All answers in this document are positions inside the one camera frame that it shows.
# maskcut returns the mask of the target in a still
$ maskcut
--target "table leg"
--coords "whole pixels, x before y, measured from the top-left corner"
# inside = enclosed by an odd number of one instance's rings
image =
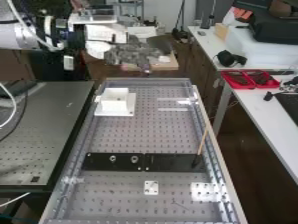
[[[232,89],[230,89],[229,84],[225,82],[225,86],[224,86],[224,90],[222,90],[222,94],[221,94],[221,101],[220,101],[220,105],[218,105],[218,109],[217,109],[216,120],[213,123],[213,131],[214,131],[216,135],[218,135],[218,133],[220,133],[221,123],[222,123],[222,120],[225,117],[226,108],[228,108],[229,101],[230,101],[230,96],[232,96]]]

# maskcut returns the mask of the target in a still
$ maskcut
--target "white cable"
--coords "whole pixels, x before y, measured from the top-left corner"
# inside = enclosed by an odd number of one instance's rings
[[[12,202],[17,201],[19,199],[24,198],[28,194],[29,194],[29,192],[25,193],[25,194],[23,194],[23,195],[19,196],[17,198],[12,199],[11,201],[5,202],[4,204],[1,204],[1,205],[0,205],[0,208],[4,207],[4,206],[7,206],[7,205],[9,205]]]
[[[13,104],[13,109],[12,109],[12,113],[11,113],[11,116],[9,118],[7,119],[7,121],[0,124],[0,129],[8,124],[8,122],[12,120],[15,114],[16,114],[16,100],[15,100],[15,97],[12,96],[12,94],[9,93],[7,87],[0,83],[0,87],[3,88],[3,90],[5,91],[7,95],[11,97],[12,99],[12,104]]]
[[[48,44],[43,39],[40,39],[40,37],[35,34],[35,32],[31,30],[31,28],[27,26],[17,10],[16,7],[12,3],[12,0],[7,0],[7,3],[9,5],[9,8],[12,10],[13,15],[16,16],[16,19],[19,20],[20,24],[23,25],[23,27],[25,28],[25,30],[29,32],[29,34],[32,35],[32,37],[35,37],[35,39],[40,42],[40,44],[43,44],[45,47],[49,48],[49,50],[52,51],[60,51],[61,49],[59,47],[55,47],[53,45]]]

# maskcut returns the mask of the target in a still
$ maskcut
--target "black metal plate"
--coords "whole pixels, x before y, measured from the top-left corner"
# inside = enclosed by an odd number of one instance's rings
[[[141,153],[87,153],[83,170],[87,171],[143,171],[144,154]]]
[[[144,170],[147,172],[205,172],[202,156],[192,167],[194,154],[145,154]]]

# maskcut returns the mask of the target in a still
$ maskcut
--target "bolt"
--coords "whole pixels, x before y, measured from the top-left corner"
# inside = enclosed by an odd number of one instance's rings
[[[132,156],[131,161],[132,161],[133,164],[137,163],[139,162],[139,157],[137,156]]]
[[[112,163],[116,162],[116,156],[115,156],[115,155],[109,157],[109,161],[111,161]]]

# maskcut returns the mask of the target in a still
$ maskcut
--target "red tray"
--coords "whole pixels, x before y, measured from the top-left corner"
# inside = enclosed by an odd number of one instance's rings
[[[256,83],[242,71],[222,71],[221,75],[233,89],[254,89]]]
[[[280,87],[280,82],[265,71],[245,71],[245,75],[253,80],[256,87],[260,89],[273,89]]]

